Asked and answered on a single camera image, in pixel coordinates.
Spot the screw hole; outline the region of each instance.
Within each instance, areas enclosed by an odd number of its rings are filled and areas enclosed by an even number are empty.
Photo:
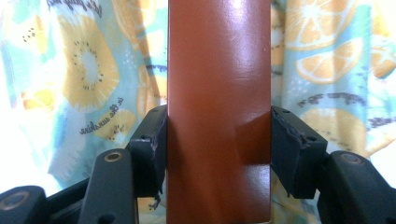
[[[105,161],[119,161],[122,158],[122,154],[119,152],[111,152],[105,155]]]
[[[150,139],[150,137],[151,137],[151,136],[149,136],[149,135],[142,135],[142,136],[140,136],[141,139]]]
[[[115,219],[116,218],[114,217],[114,215],[105,214],[99,217],[98,224],[111,224],[114,222]]]
[[[308,139],[309,141],[312,141],[312,142],[315,142],[318,140],[316,137],[313,137],[313,136],[307,136],[306,139]]]
[[[8,211],[23,205],[30,197],[28,191],[20,191],[7,196],[0,202],[0,210]]]

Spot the brown wooden plank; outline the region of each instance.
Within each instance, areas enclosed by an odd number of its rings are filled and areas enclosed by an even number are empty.
[[[268,0],[170,0],[167,223],[270,218]]]

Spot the kiwi slice print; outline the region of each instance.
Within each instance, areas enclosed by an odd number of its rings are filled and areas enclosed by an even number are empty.
[[[7,28],[5,38],[13,45],[30,50],[35,55],[47,52],[48,29],[39,16],[34,15],[22,23],[9,20]]]
[[[62,93],[79,111],[100,109],[119,84],[119,70],[95,21],[58,18],[67,64]]]
[[[97,124],[92,126],[97,136],[117,144],[123,144],[128,139],[128,133],[134,127],[135,122],[136,115],[133,112],[113,105],[111,110],[105,113]]]

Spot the lemon slice print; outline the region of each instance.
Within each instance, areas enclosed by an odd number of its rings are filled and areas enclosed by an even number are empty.
[[[96,124],[94,133],[97,136],[123,144],[128,137],[128,133],[134,127],[136,116],[133,112],[117,108],[105,113]]]
[[[155,31],[139,38],[139,46],[144,58],[158,56],[163,52],[165,35],[163,31]]]
[[[396,141],[396,123],[386,124],[377,128],[372,128],[368,132],[368,136],[373,139],[370,141],[368,149],[375,153],[378,150],[387,147],[392,142]]]
[[[356,0],[288,1],[285,41],[288,49],[329,46],[351,21]]]
[[[168,96],[166,78],[162,76],[154,75],[154,76],[150,76],[150,80],[154,89],[154,97],[157,99],[161,99],[166,103]]]
[[[155,20],[157,0],[132,0],[131,3],[134,28],[141,33]]]
[[[41,109],[53,111],[55,91],[50,83],[43,87],[31,88],[21,93],[25,110]]]
[[[348,73],[359,61],[361,38],[347,41],[335,51],[324,52],[296,61],[298,74],[317,84],[330,84]]]
[[[125,37],[131,42],[135,50],[139,49],[136,32],[134,30],[134,14],[132,3],[127,0],[112,0],[117,24]]]
[[[156,105],[158,104],[154,98],[154,90],[151,85],[149,73],[146,66],[142,64],[139,68],[139,87],[137,91],[137,111],[140,118],[145,117],[149,110]]]
[[[285,14],[271,7],[271,65],[283,64]]]
[[[122,33],[138,49],[136,34],[155,20],[156,0],[112,0],[114,14]]]
[[[366,149],[366,127],[360,119],[342,109],[311,109],[302,120],[326,140],[345,150],[369,156]]]
[[[382,48],[372,48],[371,68],[376,77],[385,77],[396,68],[396,55]]]
[[[113,55],[96,23],[80,16],[79,24],[59,18],[67,70],[63,94],[78,110],[100,109],[119,84]]]

